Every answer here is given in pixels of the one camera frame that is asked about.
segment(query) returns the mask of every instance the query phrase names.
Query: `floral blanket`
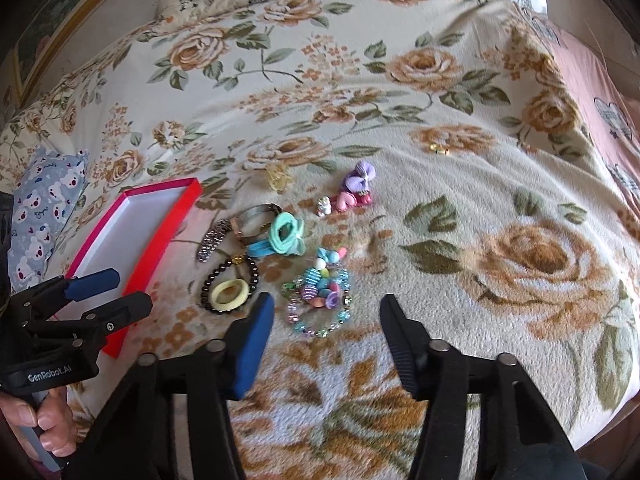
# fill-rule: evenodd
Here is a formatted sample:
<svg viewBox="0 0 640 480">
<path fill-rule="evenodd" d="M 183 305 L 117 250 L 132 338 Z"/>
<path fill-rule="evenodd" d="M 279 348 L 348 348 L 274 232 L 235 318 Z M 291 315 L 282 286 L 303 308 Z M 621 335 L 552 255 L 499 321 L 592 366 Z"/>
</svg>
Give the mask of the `floral blanket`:
<svg viewBox="0 0 640 480">
<path fill-rule="evenodd" d="M 406 477 L 425 406 L 402 390 L 380 330 L 389 292 L 463 352 L 516 354 L 576 447 L 640 387 L 640 224 L 512 3 L 277 0 L 170 36 L 152 23 L 67 75 L 0 142 L 9 189 L 38 143 L 90 154 L 49 276 L 123 189 L 185 176 L 204 188 L 148 290 L 151 316 L 72 388 L 85 429 L 140 352 L 187 354 L 244 315 L 198 306 L 204 277 L 240 247 L 229 237 L 206 264 L 195 253 L 212 219 L 264 202 L 305 219 L 308 247 L 350 250 L 355 301 L 350 324 L 305 339 L 279 295 L 305 259 L 260 261 L 276 322 L 255 387 L 230 405 L 251 479 Z M 377 169 L 374 204 L 319 219 L 318 197 L 360 159 Z M 280 195 L 270 162 L 295 180 Z M 463 479 L 478 403 L 468 409 Z"/>
</svg>

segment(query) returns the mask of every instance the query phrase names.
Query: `gold frame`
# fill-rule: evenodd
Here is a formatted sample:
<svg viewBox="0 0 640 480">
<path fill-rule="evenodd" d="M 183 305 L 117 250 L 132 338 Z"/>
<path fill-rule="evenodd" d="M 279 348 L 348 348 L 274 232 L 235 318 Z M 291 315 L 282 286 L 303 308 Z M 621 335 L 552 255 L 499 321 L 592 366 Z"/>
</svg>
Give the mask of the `gold frame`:
<svg viewBox="0 0 640 480">
<path fill-rule="evenodd" d="M 36 59 L 31 72 L 27 76 L 24 84 L 20 79 L 20 60 L 18 59 L 17 48 L 12 50 L 13 66 L 14 66 L 14 84 L 17 95 L 18 106 L 21 107 L 27 102 L 34 87 L 49 67 L 54 56 L 60 48 L 66 43 L 69 37 L 76 31 L 79 25 L 98 7 L 103 0 L 81 0 L 78 5 L 71 11 L 68 20 L 53 34 L 53 37 L 47 43 L 44 51 Z"/>
</svg>

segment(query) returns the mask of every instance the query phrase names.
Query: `painting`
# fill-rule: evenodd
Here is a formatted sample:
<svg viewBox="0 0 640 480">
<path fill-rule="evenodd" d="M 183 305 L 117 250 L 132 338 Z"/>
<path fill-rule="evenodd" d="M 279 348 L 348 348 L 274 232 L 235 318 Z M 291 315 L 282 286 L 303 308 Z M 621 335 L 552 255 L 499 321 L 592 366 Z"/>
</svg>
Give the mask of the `painting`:
<svg viewBox="0 0 640 480">
<path fill-rule="evenodd" d="M 54 54 L 103 0 L 47 0 L 14 47 L 15 87 L 23 104 Z"/>
</svg>

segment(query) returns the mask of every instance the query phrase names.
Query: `blue gripper pad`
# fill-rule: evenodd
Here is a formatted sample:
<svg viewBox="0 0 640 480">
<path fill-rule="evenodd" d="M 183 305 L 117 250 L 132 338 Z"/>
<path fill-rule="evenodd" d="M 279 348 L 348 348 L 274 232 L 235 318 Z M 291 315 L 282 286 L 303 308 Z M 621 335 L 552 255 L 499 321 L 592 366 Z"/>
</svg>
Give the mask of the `blue gripper pad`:
<svg viewBox="0 0 640 480">
<path fill-rule="evenodd" d="M 406 318 L 393 294 L 380 301 L 380 325 L 402 387 L 415 399 L 420 373 L 427 365 L 431 338 L 422 323 Z"/>
<path fill-rule="evenodd" d="M 270 294 L 261 292 L 249 316 L 235 320 L 226 331 L 223 337 L 226 362 L 233 376 L 231 385 L 224 392 L 227 399 L 242 399 L 254 385 L 273 326 L 274 314 L 273 298 Z"/>
<path fill-rule="evenodd" d="M 82 301 L 97 296 L 120 284 L 120 275 L 115 269 L 104 269 L 82 278 L 75 278 L 65 289 L 65 298 L 71 301 Z"/>
</svg>

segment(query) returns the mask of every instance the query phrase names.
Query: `logo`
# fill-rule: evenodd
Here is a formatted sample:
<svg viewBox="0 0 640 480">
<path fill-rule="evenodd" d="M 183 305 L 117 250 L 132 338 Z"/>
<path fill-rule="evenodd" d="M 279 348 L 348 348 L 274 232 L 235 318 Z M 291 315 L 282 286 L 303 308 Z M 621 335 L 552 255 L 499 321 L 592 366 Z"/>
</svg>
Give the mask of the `logo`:
<svg viewBox="0 0 640 480">
<path fill-rule="evenodd" d="M 55 370 L 45 370 L 44 372 L 40 372 L 39 374 L 29 374 L 27 379 L 32 383 L 37 383 L 38 381 L 43 381 L 45 379 L 50 379 L 52 377 L 57 377 L 58 375 L 68 374 L 73 371 L 71 366 L 65 365 L 64 367 L 58 367 Z"/>
</svg>

